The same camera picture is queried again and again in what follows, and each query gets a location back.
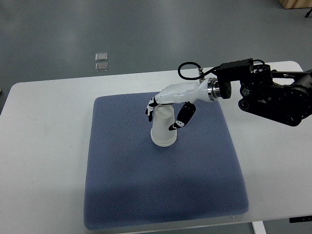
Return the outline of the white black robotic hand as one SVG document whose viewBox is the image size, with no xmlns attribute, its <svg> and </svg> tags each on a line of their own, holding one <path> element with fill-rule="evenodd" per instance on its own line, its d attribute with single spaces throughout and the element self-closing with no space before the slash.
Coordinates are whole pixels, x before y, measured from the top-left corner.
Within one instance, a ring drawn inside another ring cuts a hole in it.
<svg viewBox="0 0 312 234">
<path fill-rule="evenodd" d="M 145 114 L 151 122 L 157 106 L 183 103 L 175 122 L 168 127 L 168 130 L 173 131 L 188 124 L 196 111 L 197 100 L 214 102 L 219 97 L 221 94 L 216 78 L 205 79 L 202 82 L 172 84 L 150 99 Z"/>
</svg>

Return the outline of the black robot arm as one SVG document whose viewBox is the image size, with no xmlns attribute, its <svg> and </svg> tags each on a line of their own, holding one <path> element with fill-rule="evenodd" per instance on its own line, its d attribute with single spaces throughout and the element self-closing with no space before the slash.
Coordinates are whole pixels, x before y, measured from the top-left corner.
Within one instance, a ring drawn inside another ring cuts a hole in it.
<svg viewBox="0 0 312 234">
<path fill-rule="evenodd" d="M 231 82 L 240 82 L 239 108 L 289 126 L 312 114 L 312 72 L 279 72 L 252 58 L 223 63 L 213 69 L 220 95 L 231 96 Z"/>
</svg>

